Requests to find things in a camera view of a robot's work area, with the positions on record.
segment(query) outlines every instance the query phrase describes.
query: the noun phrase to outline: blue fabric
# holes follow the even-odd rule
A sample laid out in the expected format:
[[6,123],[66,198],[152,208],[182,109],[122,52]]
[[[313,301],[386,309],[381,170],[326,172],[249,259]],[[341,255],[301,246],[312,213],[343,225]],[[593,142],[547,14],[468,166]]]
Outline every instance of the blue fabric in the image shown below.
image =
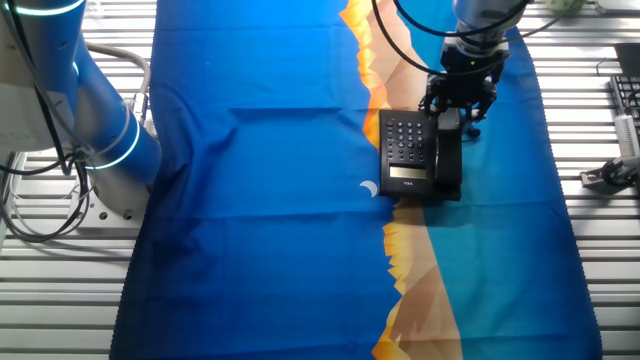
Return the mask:
[[[446,2],[405,2],[455,24]],[[158,1],[163,159],[111,358],[373,359],[400,299],[382,229],[394,201],[359,186],[379,163],[346,6]],[[412,34],[435,66],[442,40]],[[512,50],[482,139],[465,145],[463,201],[425,206],[425,222],[465,360],[598,359],[532,62]]]

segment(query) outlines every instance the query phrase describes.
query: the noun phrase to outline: black telephone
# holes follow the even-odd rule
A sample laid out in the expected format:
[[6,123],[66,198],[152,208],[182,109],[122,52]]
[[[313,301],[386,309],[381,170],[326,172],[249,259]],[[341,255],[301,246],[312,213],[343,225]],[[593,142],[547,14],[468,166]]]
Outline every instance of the black telephone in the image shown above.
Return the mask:
[[435,117],[380,110],[380,195],[459,201],[461,138]]

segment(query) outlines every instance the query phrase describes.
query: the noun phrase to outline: black keyboard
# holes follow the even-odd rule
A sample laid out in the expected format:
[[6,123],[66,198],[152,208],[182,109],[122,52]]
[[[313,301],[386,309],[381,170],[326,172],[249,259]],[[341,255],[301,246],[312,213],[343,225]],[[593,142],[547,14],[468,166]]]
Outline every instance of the black keyboard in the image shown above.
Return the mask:
[[640,77],[614,76],[611,78],[611,88],[618,115],[626,114],[625,109],[629,109],[628,114],[633,117],[636,132],[640,134],[640,94],[636,100],[628,100],[629,95],[640,90]]

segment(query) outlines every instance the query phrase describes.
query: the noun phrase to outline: orange mountain pattern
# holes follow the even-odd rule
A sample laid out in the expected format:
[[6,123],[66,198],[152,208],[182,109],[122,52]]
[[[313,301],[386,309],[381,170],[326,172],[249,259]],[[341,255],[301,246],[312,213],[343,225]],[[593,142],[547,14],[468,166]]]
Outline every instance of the orange mountain pattern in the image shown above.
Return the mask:
[[[392,0],[376,0],[385,25],[401,49],[419,59],[409,29]],[[405,63],[387,44],[371,0],[350,0],[341,13],[360,44],[359,71],[371,93],[363,126],[367,139],[379,146],[380,109],[415,110],[424,94],[426,76]],[[460,334],[420,204],[400,201],[393,222],[384,227],[384,246],[393,266],[395,288],[402,295],[390,309],[387,327],[373,350],[377,360],[462,360]]]

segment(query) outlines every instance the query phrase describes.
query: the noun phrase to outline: metal slat table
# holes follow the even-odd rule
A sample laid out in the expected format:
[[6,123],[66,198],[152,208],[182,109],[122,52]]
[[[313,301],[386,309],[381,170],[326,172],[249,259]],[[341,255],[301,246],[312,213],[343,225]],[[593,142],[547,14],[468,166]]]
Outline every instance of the metal slat table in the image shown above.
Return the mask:
[[[150,58],[156,1],[101,3],[103,17],[83,24],[88,41]],[[519,27],[526,32],[552,18],[538,0]],[[607,82],[620,73],[613,45],[640,42],[640,18],[605,17],[588,3],[579,16],[526,42],[605,358],[640,360],[640,197],[631,189],[600,196],[583,189],[578,176],[619,155]],[[123,97],[132,97],[142,72],[117,59],[95,58]],[[54,160],[51,152],[30,154],[27,167]],[[18,206],[37,229],[54,230],[69,207],[56,198],[73,186],[74,179],[61,172],[25,178]],[[0,360],[106,359],[134,243],[130,234],[105,232],[29,246],[9,234],[0,254]]]

